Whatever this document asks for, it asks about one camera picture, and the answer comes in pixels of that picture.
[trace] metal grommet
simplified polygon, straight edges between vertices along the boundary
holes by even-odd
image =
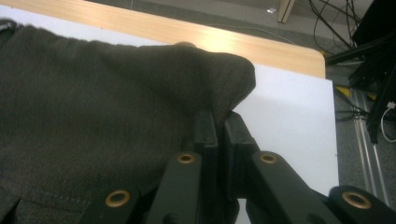
[[[260,156],[260,160],[262,160],[263,162],[266,162],[266,163],[273,164],[273,163],[277,162],[277,157],[274,155],[265,153]]]
[[[131,200],[131,194],[125,189],[118,189],[106,197],[106,205],[109,207],[121,207]]]
[[[357,192],[352,192],[352,191],[344,192],[343,199],[350,205],[357,207],[359,209],[371,208],[370,201]]]
[[[195,158],[190,154],[184,154],[184,155],[179,156],[177,160],[181,163],[187,164],[187,163],[193,162],[195,160]]]

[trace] white table surface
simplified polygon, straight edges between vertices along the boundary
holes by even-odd
[[[74,38],[134,46],[163,45],[11,7],[0,6],[0,17]],[[338,185],[332,83],[262,64],[255,64],[255,68],[257,87],[234,111],[242,116],[261,150],[280,154],[310,188],[328,195]],[[245,201],[240,203],[237,223],[249,223]]]

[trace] floor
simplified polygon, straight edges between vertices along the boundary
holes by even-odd
[[[258,35],[278,41],[288,42],[312,49],[324,54],[340,52],[346,49],[332,32],[318,21],[306,0],[296,0],[289,20],[286,23],[276,21],[278,0],[91,0],[114,7],[137,9],[147,13],[172,17],[179,20],[193,21],[236,32]],[[353,0],[355,12],[363,17],[373,0]],[[326,0],[313,0],[321,15],[349,42],[346,16],[334,7],[325,6]],[[329,0],[328,3],[346,9],[346,0]],[[356,27],[349,21],[353,31]],[[326,70],[327,78],[334,83],[347,82],[347,75],[357,65],[338,64]],[[340,97],[334,96],[335,110],[350,110]],[[394,123],[387,124],[389,134],[396,136]],[[339,176],[341,185],[353,185],[360,188],[367,186],[361,163],[361,153],[356,136],[355,120],[349,119],[336,123],[337,148],[339,158]],[[378,136],[377,153],[381,164],[386,189],[389,193],[389,205],[396,205],[396,145]]]

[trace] folded cloth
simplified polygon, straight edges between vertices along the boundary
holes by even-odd
[[[195,112],[221,132],[254,86],[231,54],[2,31],[0,222],[75,223],[101,189],[158,181]]]

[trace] gray aluminum profile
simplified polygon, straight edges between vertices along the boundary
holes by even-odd
[[[367,105],[366,94],[363,91],[351,90],[351,97],[354,105],[365,111],[370,110]],[[355,117],[355,129],[361,153],[361,166],[366,190],[391,207],[388,189],[385,185],[378,158],[378,145],[371,143],[364,117]]]

